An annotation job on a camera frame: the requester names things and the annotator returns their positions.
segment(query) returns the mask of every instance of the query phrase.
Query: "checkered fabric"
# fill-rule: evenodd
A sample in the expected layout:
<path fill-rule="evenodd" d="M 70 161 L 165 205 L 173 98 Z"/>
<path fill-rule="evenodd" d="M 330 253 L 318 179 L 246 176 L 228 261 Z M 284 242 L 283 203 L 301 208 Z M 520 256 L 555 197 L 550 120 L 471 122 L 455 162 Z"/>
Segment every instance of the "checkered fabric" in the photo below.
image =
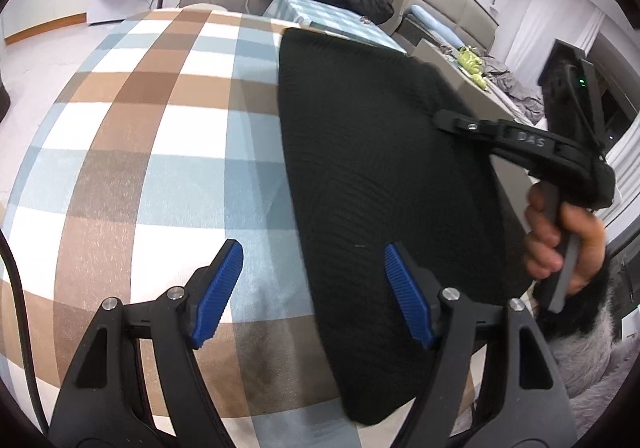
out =
<path fill-rule="evenodd" d="M 335 8 L 314 0 L 273 0 L 264 15 L 337 33 L 351 40 L 406 51 L 373 22 L 347 9 Z"/>
<path fill-rule="evenodd" d="M 348 421 L 314 323 L 276 102 L 287 27 L 297 25 L 143 13 L 115 27 L 60 92 L 2 227 L 49 417 L 104 298 L 153 300 L 235 238 L 244 269 L 196 358 L 238 448 L 391 444 L 408 407 L 370 428 Z M 0 297 L 0 376 L 34 420 L 4 269 Z M 172 431 L 150 340 L 142 355 L 156 424 Z"/>

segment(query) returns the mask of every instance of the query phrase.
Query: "light blue cloth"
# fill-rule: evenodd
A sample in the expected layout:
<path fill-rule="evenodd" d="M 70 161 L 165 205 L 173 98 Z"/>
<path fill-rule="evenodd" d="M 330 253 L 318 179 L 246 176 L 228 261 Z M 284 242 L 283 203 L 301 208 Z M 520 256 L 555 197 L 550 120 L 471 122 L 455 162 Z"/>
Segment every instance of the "light blue cloth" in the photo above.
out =
<path fill-rule="evenodd" d="M 350 40 L 389 47 L 406 54 L 400 44 L 376 24 L 365 20 L 365 17 L 353 11 L 314 0 L 273 0 L 263 16 L 295 22 L 303 27 L 314 27 L 329 34 L 338 34 Z"/>
<path fill-rule="evenodd" d="M 449 42 L 456 49 L 460 49 L 465 46 L 465 43 L 460 40 L 457 34 L 455 34 L 449 27 L 442 22 L 437 21 L 433 16 L 426 12 L 421 6 L 416 4 L 411 6 L 411 12 L 414 16 L 420 20 L 427 28 L 435 31 L 441 37 Z"/>

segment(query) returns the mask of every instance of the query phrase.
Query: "blue pillow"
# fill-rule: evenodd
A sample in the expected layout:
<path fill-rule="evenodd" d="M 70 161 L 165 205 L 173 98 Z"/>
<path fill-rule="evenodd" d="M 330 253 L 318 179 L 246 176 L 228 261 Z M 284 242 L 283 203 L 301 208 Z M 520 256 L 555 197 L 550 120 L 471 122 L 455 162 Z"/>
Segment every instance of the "blue pillow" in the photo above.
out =
<path fill-rule="evenodd" d="M 435 31 L 441 37 L 444 38 L 447 42 L 449 42 L 456 49 L 460 49 L 465 46 L 465 43 L 460 40 L 457 34 L 455 34 L 449 27 L 444 25 L 442 22 L 437 21 L 433 18 L 428 12 L 426 12 L 420 6 L 414 4 L 411 6 L 411 12 L 414 16 L 422 22 L 425 27 Z"/>

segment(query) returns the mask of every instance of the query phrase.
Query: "beige headboard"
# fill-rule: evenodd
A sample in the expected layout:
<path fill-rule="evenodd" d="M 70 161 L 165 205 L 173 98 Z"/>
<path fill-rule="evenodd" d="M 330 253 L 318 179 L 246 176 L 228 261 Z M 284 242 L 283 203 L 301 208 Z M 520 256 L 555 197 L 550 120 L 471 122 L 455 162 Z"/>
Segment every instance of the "beige headboard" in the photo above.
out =
<path fill-rule="evenodd" d="M 497 22 L 475 0 L 392 0 L 395 16 L 382 29 L 393 33 L 413 4 L 422 6 L 450 27 L 464 43 L 487 50 L 494 41 Z"/>

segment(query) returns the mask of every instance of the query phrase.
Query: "black cushion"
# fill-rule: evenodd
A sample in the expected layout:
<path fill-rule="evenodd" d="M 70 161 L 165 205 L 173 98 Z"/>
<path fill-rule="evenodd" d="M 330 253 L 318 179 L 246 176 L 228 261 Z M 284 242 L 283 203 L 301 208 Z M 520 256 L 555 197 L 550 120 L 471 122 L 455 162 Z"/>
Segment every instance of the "black cushion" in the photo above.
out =
<path fill-rule="evenodd" d="M 487 149 L 434 128 L 434 111 L 469 110 L 430 65 L 289 29 L 278 106 L 322 344 L 348 417 L 375 424 L 415 397 L 433 360 L 404 323 L 384 247 L 400 240 L 443 286 L 504 304 L 530 282 L 524 231 Z"/>

